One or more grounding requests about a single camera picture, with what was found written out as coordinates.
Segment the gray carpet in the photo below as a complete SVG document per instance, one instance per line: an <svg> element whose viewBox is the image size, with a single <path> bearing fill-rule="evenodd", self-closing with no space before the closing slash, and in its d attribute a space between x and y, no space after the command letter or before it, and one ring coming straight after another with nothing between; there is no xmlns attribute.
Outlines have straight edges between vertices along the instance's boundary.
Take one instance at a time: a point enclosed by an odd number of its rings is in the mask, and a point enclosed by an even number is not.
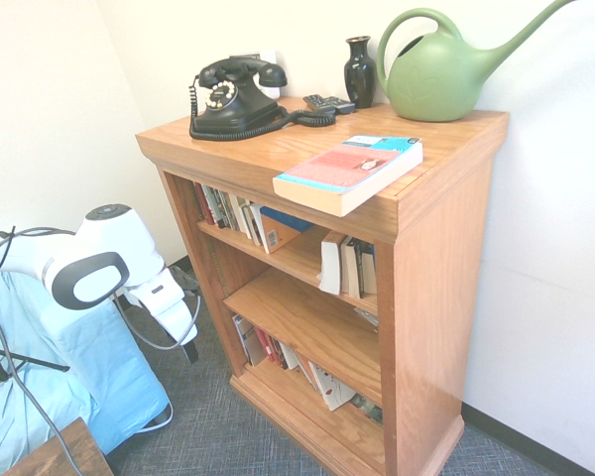
<svg viewBox="0 0 595 476"><path fill-rule="evenodd" d="M189 303L195 308L193 300ZM138 308L128 317L154 341L167 343ZM240 398L206 306L195 339L199 360L140 342L174 407L173 421L136 434L108 455L123 476L327 476L310 456ZM466 427L441 476L546 476L528 461Z"/></svg>

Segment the black vase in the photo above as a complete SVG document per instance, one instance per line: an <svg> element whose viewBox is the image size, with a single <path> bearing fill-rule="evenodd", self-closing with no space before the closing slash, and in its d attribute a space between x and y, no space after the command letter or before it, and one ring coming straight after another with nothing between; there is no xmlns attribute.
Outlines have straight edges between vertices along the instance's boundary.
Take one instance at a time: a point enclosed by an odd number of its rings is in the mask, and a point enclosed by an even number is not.
<svg viewBox="0 0 595 476"><path fill-rule="evenodd" d="M350 45L350 59L344 66L344 80L349 99L357 109L370 107L377 87L375 62L368 56L370 37L355 37L346 40Z"/></svg>

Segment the wooden shelf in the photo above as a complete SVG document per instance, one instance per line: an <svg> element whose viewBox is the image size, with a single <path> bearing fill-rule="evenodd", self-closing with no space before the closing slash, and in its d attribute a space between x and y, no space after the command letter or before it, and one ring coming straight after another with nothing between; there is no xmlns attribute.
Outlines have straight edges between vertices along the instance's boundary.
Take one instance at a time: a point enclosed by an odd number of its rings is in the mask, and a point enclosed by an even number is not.
<svg viewBox="0 0 595 476"><path fill-rule="evenodd" d="M270 268L224 301L337 377L382 405L379 335L350 305Z"/></svg>
<svg viewBox="0 0 595 476"><path fill-rule="evenodd" d="M298 278L316 288L319 286L317 275L321 271L320 244L329 231L327 228L313 225L291 242L269 255L262 246L256 246L253 241L247 238L247 235L240 231L234 231L230 228L218 228L206 221L199 221L196 226L203 233L213 236L217 240L233 246L294 278ZM336 297L372 314L379 315L377 295L365 294L361 299L356 299L349 296L348 293L342 293Z"/></svg>
<svg viewBox="0 0 595 476"><path fill-rule="evenodd" d="M383 429L351 404L331 412L299 370L283 370L265 359L247 365L231 385L331 472L386 474Z"/></svg>

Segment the rotary telephone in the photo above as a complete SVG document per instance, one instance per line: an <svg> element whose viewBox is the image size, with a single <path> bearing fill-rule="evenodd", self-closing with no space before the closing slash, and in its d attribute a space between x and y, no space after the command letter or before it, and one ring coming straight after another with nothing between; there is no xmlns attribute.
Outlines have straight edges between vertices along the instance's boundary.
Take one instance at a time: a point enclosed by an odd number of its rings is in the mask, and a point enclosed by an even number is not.
<svg viewBox="0 0 595 476"><path fill-rule="evenodd" d="M280 130L290 122L309 127L335 122L331 114L305 110L289 113L256 87L253 80L256 74L261 86L287 85L287 76L280 66L260 59L236 57L204 67L189 87L189 135L206 141L238 141ZM197 81L199 86L211 90L205 112L200 116Z"/></svg>

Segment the bookshelf top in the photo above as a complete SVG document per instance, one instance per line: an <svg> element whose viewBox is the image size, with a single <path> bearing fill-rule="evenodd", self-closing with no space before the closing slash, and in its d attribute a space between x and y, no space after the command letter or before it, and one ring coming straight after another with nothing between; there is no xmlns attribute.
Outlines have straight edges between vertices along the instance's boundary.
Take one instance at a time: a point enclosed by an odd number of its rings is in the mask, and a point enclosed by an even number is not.
<svg viewBox="0 0 595 476"><path fill-rule="evenodd" d="M281 98L280 104L290 111L305 107L300 98L292 97ZM449 189L495 154L505 139L508 120L504 112L474 111L454 122L422 123L398 117L390 104L378 104L337 116L333 126L292 124L245 141L192 140L188 117L137 134L137 141L142 153L166 173L239 193L367 241L394 243L424 209L420 203L430 206L426 198ZM359 134L419 137L423 163L344 218L275 195L273 177Z"/></svg>

